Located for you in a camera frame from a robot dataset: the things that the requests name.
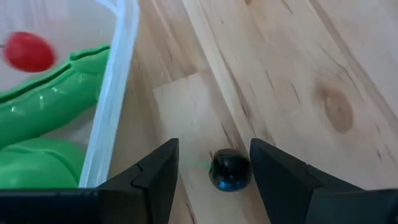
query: clear plastic container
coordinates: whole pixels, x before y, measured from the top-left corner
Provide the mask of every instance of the clear plastic container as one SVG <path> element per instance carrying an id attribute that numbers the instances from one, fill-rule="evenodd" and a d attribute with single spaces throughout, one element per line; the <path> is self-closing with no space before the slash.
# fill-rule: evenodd
<path id="1" fill-rule="evenodd" d="M 96 187 L 107 179 L 123 94 L 139 25 L 137 0 L 9 0 L 0 3 L 0 40 L 27 31 L 45 38 L 57 52 L 57 65 L 70 52 L 111 45 L 96 108 L 48 136 L 77 142 L 86 150 L 80 187 Z M 0 91 L 31 74 L 0 60 Z"/>

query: green plastic toy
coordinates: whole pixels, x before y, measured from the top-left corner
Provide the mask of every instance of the green plastic toy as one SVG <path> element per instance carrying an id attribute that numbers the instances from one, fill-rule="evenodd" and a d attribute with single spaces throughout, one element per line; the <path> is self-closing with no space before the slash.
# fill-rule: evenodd
<path id="1" fill-rule="evenodd" d="M 0 151 L 0 189 L 78 187 L 84 153 L 73 143 L 37 138 Z"/>
<path id="2" fill-rule="evenodd" d="M 71 53 L 48 74 L 0 93 L 0 149 L 60 128 L 94 106 L 108 54 L 109 46 Z"/>

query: black ball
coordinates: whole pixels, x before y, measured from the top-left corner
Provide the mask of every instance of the black ball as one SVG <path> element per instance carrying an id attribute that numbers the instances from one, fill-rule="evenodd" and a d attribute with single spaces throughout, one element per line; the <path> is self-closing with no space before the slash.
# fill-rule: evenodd
<path id="1" fill-rule="evenodd" d="M 249 159 L 238 150 L 220 149 L 213 156 L 209 175 L 219 190 L 232 192 L 250 183 L 252 168 Z"/>

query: light wood surface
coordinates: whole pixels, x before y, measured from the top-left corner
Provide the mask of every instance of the light wood surface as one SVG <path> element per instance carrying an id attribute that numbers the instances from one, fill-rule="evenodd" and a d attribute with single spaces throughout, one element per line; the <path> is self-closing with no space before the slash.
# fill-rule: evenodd
<path id="1" fill-rule="evenodd" d="M 267 223 L 201 163 L 261 138 L 364 189 L 398 187 L 394 0 L 142 0 L 116 175 L 180 139 L 170 223 Z"/>

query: green inflatable toy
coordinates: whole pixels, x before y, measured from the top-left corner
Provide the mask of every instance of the green inflatable toy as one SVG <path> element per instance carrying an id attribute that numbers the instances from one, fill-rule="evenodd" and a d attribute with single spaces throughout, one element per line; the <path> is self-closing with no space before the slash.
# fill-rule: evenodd
<path id="1" fill-rule="evenodd" d="M 0 93 L 0 149 L 60 128 L 94 106 L 108 54 L 109 46 L 71 53 L 55 70 Z"/>
<path id="2" fill-rule="evenodd" d="M 0 189 L 78 187 L 82 149 L 67 141 L 37 138 L 0 151 Z"/>

